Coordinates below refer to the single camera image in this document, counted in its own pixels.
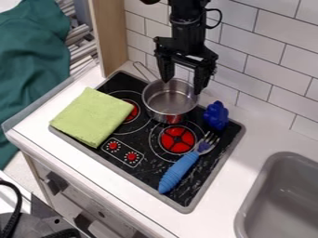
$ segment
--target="silver pot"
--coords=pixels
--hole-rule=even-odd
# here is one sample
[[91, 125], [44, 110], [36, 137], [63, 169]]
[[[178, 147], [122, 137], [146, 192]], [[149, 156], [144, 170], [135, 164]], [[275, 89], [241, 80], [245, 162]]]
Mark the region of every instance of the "silver pot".
[[197, 106], [199, 96], [194, 95], [193, 86], [186, 81], [171, 79], [164, 83], [159, 79], [145, 87], [142, 101], [153, 120], [178, 124], [183, 121], [187, 112]]

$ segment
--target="pot handle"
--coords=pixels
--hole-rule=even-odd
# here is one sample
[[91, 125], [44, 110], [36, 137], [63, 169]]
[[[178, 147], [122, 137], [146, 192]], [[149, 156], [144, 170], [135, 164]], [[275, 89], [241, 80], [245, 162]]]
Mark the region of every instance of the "pot handle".
[[150, 71], [143, 63], [139, 61], [133, 62], [133, 65], [136, 70], [139, 71], [139, 73], [142, 74], [149, 82], [153, 82], [155, 80], [158, 80], [159, 78], [152, 72]]

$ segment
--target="fork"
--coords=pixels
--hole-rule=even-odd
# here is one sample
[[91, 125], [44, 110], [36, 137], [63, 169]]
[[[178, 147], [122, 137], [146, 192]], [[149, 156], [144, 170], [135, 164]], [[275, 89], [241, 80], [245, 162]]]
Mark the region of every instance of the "fork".
[[174, 165], [169, 167], [159, 182], [161, 194], [171, 191], [182, 180], [184, 175], [198, 161], [200, 155], [211, 152], [219, 143], [219, 136], [210, 131], [199, 140], [192, 152], [183, 155]]

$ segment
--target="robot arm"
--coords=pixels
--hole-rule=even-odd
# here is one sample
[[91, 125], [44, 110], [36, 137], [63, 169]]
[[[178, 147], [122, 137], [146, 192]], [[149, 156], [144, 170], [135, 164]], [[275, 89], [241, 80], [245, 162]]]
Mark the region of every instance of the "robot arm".
[[[160, 0], [140, 0], [151, 5]], [[210, 0], [168, 0], [171, 6], [172, 37], [155, 37], [155, 57], [163, 81], [175, 75], [175, 64], [194, 69], [194, 93], [200, 94], [207, 87], [211, 75], [216, 72], [219, 56], [205, 46], [205, 30], [217, 27], [222, 18], [218, 9], [206, 9]], [[220, 14], [219, 23], [206, 25], [206, 12]]]

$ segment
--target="wooden panel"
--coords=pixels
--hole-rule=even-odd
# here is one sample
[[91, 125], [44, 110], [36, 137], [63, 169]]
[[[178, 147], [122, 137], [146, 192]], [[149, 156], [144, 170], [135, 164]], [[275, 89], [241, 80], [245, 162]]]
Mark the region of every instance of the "wooden panel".
[[103, 75], [128, 60], [124, 0], [89, 0]]

